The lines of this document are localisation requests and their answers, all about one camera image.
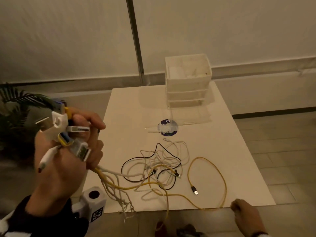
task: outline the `left hand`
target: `left hand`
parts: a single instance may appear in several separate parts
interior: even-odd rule
[[[57,214],[69,197],[80,187],[87,169],[93,170],[102,158],[102,141],[98,140],[98,129],[105,129],[101,118],[92,112],[69,108],[73,114],[74,125],[89,126],[90,131],[80,133],[91,148],[86,162],[73,155],[67,147],[62,147],[53,160],[40,173],[37,173],[37,187],[26,205],[26,211],[35,216],[50,216]],[[42,132],[35,137],[35,170],[43,155],[56,146],[54,141],[48,141]]]

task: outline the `hand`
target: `hand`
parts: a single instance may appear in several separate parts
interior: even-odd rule
[[[236,199],[230,205],[235,213],[235,222],[245,237],[262,231],[266,232],[259,211],[244,200]]]
[[[90,131],[80,133],[91,148],[86,162],[82,162],[66,147],[62,147],[52,161],[40,173],[37,173],[37,187],[26,205],[26,211],[35,216],[50,216],[61,211],[69,197],[80,187],[87,169],[93,170],[102,158],[102,141],[98,140],[98,129],[105,129],[105,124],[96,114],[69,108],[74,125],[89,126]],[[56,146],[55,141],[48,141],[42,132],[35,137],[35,161],[37,171],[43,155]]]

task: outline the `tiled floor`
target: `tiled floor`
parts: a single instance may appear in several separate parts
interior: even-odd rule
[[[316,234],[316,112],[235,120],[276,201],[258,207],[268,232],[275,237]],[[5,183],[5,196],[22,198],[21,191]],[[21,185],[23,194],[29,188]],[[119,214],[103,215],[103,224],[88,236],[153,236],[165,212],[141,212],[123,223]],[[214,212],[171,211],[167,227],[192,223],[210,237],[241,237],[230,209]]]

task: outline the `white table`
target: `white table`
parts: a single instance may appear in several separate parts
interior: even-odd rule
[[[190,152],[190,160],[203,156],[219,168],[228,190],[224,207],[229,207],[236,198],[245,199],[255,206],[275,205],[215,82],[210,83],[209,92],[212,98],[206,108],[210,114],[210,121],[179,126],[179,131],[169,139],[185,141]],[[107,128],[99,135],[99,139],[104,143],[104,155],[100,165],[120,172],[126,160],[141,156],[141,149],[154,150],[157,143],[166,146],[168,143],[163,141],[163,135],[149,133],[145,127],[154,127],[169,117],[165,86],[113,89],[104,117]],[[181,179],[177,179],[175,186],[168,192],[183,194],[201,208],[218,207],[223,197],[224,184],[215,168],[203,160],[197,160],[193,164],[190,179],[199,192],[197,196],[187,181],[187,170],[188,164],[183,167]],[[120,183],[126,187],[135,185],[123,178]],[[93,186],[102,188],[98,176],[89,171],[83,190]],[[149,190],[149,187],[143,187],[143,190]],[[150,193],[142,200],[144,192],[128,193],[136,211],[166,209],[163,197]],[[170,197],[169,204],[170,210],[194,209],[182,197]],[[108,199],[104,212],[119,210],[119,204]]]

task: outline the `black sleeve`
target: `black sleeve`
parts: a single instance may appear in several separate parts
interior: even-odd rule
[[[71,210],[71,200],[69,199],[64,208],[51,217],[35,217],[25,211],[25,206],[30,196],[24,198],[17,206],[10,218],[4,218],[0,225],[0,234],[14,237],[12,232],[29,233],[30,237],[38,236],[85,236],[89,222],[81,218],[75,219]]]

